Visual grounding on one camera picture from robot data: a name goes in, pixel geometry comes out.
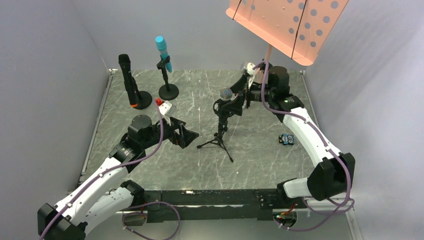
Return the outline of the black tripod shock mount stand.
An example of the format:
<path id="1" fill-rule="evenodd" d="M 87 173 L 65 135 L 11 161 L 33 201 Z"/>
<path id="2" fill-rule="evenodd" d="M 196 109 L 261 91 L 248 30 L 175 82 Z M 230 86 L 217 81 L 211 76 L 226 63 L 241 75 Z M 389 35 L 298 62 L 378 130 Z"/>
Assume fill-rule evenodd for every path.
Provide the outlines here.
<path id="1" fill-rule="evenodd" d="M 225 144 L 224 144 L 224 134 L 228 131 L 228 118 L 232 117 L 234 114 L 231 113 L 229 110 L 223 110 L 222 107 L 225 105 L 225 102 L 221 99 L 216 100 L 213 103 L 212 109 L 215 115 L 218 116 L 218 126 L 217 126 L 217 132 L 213 134 L 214 138 L 212 140 L 209 140 L 203 144 L 197 145 L 197 149 L 201 149 L 202 147 L 213 144 L 216 146 L 219 146 L 220 148 L 224 149 L 226 154 L 229 157 L 229 160 L 231 163 L 234 162 L 233 158 L 231 157 L 230 153 L 228 152 Z"/>

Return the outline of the black small desk mic stand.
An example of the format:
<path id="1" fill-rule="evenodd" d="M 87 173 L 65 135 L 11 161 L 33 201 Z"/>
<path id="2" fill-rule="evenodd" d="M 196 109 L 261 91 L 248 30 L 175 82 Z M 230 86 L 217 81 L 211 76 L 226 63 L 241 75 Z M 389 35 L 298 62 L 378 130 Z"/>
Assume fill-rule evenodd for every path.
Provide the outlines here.
<path id="1" fill-rule="evenodd" d="M 133 81 L 134 93 L 136 95 L 136 105 L 134 105 L 133 108 L 137 110 L 146 109 L 152 104 L 152 101 L 153 101 L 152 95 L 147 91 L 138 90 L 138 86 L 135 79 L 132 78 L 132 81 Z"/>

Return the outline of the black clip desk mic stand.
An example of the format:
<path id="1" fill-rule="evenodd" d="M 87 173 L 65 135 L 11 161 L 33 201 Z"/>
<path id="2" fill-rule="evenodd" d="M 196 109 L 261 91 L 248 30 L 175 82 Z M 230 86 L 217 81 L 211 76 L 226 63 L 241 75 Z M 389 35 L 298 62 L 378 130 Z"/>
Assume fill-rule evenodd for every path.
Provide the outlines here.
<path id="1" fill-rule="evenodd" d="M 162 78 L 164 80 L 164 85 L 159 88 L 158 95 L 161 99 L 166 101 L 174 100 L 179 95 L 178 87 L 169 83 L 166 65 L 170 63 L 170 59 L 170 56 L 167 56 L 165 59 L 161 58 L 156 65 L 157 69 L 161 71 Z"/>

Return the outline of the black microphone orange end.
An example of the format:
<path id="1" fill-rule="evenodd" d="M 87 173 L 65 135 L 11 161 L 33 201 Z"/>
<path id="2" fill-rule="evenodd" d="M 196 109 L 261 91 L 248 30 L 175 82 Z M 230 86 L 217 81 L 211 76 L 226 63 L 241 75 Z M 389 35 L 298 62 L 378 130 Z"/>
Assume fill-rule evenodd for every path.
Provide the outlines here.
<path id="1" fill-rule="evenodd" d="M 133 77 L 131 71 L 131 60 L 127 54 L 120 54 L 118 56 L 118 63 L 122 71 L 125 90 L 128 95 L 129 104 L 131 107 L 138 106 L 138 97 L 134 90 Z"/>

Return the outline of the blue microphone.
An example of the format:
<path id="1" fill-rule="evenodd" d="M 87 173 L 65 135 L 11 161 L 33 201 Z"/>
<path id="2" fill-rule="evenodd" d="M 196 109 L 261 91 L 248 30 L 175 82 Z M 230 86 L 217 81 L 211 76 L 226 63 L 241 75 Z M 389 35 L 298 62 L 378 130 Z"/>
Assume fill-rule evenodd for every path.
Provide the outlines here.
<path id="1" fill-rule="evenodd" d="M 166 43 L 165 38 L 163 36 L 161 36 L 161 35 L 157 36 L 155 38 L 155 44 L 156 44 L 156 48 L 160 52 L 161 58 L 163 60 L 166 60 L 167 58 L 169 58 L 169 53 L 168 53 L 167 43 Z M 165 64 L 165 68 L 166 68 L 166 70 L 169 73 L 171 73 L 173 71 L 172 64 L 171 64 L 171 61 L 170 60 L 169 60 L 168 63 Z"/>

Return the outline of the black microphone silver grille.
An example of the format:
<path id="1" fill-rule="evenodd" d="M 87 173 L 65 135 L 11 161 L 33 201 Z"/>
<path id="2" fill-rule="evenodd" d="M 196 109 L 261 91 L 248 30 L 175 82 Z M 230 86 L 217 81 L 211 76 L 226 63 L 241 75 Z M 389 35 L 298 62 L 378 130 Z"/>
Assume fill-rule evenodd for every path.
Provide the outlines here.
<path id="1" fill-rule="evenodd" d="M 221 101 L 227 102 L 233 99 L 234 93 L 229 87 L 223 87 L 219 91 L 219 98 Z"/>

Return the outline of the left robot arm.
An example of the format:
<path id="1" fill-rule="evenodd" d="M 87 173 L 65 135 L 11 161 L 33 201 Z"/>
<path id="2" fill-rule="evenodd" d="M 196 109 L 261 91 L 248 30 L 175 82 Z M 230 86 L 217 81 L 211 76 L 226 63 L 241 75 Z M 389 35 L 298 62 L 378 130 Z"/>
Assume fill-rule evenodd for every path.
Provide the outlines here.
<path id="1" fill-rule="evenodd" d="M 44 204 L 37 212 L 38 234 L 42 240 L 83 240 L 116 212 L 144 203 L 144 189 L 127 180 L 111 195 L 106 192 L 148 158 L 146 149 L 159 148 L 164 140 L 184 149 L 199 133 L 171 117 L 156 124 L 147 115 L 132 119 L 121 141 L 101 166 L 77 189 L 54 205 Z"/>

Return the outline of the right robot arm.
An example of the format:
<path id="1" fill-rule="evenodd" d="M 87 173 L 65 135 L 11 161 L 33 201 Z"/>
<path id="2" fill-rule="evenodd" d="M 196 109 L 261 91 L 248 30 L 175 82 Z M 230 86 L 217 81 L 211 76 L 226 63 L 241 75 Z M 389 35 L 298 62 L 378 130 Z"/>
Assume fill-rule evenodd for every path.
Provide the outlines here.
<path id="1" fill-rule="evenodd" d="M 254 81 L 257 68 L 263 72 L 261 83 Z M 217 111 L 240 116 L 244 105 L 263 103 L 304 147 L 314 169 L 308 177 L 279 183 L 277 190 L 283 200 L 314 198 L 323 201 L 345 193 L 343 203 L 346 204 L 351 201 L 355 158 L 351 153 L 342 153 L 324 136 L 302 101 L 290 92 L 289 82 L 290 75 L 282 66 L 267 68 L 264 63 L 251 64 L 235 84 L 220 90 Z"/>

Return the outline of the pink music stand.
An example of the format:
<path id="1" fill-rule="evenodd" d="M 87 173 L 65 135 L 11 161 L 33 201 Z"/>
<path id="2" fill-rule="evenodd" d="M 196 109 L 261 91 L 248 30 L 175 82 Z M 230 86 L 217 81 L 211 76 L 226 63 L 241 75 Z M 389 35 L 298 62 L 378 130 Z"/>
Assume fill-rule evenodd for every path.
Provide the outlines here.
<path id="1" fill-rule="evenodd" d="M 278 50 L 310 66 L 349 0 L 231 0 L 225 11 L 268 44 L 265 60 Z"/>

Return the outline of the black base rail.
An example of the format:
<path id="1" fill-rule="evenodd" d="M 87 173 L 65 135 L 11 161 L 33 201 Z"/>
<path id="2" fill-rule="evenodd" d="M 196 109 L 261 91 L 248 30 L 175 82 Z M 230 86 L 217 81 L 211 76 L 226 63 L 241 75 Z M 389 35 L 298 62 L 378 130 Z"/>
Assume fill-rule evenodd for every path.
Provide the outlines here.
<path id="1" fill-rule="evenodd" d="M 144 212 L 148 223 L 165 221 L 256 219 L 272 221 L 279 211 L 304 208 L 300 197 L 276 188 L 215 190 L 146 190 L 127 211 Z"/>

